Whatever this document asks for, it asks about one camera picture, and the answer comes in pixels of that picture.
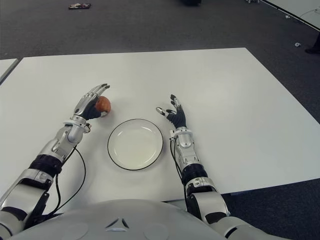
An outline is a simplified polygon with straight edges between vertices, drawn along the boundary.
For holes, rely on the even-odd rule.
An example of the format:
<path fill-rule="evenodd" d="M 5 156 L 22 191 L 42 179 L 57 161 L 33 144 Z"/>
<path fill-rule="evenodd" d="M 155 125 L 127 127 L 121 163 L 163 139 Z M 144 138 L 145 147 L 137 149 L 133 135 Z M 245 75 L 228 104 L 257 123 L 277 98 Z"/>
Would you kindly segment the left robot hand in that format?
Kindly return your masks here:
<path fill-rule="evenodd" d="M 111 111 L 111 103 L 102 93 L 109 88 L 110 85 L 103 83 L 89 90 L 77 103 L 73 115 L 86 121 L 107 115 Z"/>

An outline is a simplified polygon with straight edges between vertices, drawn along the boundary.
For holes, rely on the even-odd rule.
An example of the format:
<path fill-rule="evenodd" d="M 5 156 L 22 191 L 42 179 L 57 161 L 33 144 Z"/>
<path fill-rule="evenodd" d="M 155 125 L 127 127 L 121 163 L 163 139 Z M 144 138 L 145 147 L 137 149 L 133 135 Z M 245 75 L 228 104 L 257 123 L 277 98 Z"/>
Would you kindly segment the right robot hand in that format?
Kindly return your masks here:
<path fill-rule="evenodd" d="M 175 110 L 172 110 L 172 109 L 164 110 L 161 107 L 156 107 L 156 111 L 160 115 L 164 116 L 171 124 L 173 124 L 175 129 L 186 128 L 187 127 L 186 116 L 180 101 L 175 95 L 171 94 L 170 103 L 174 106 Z"/>

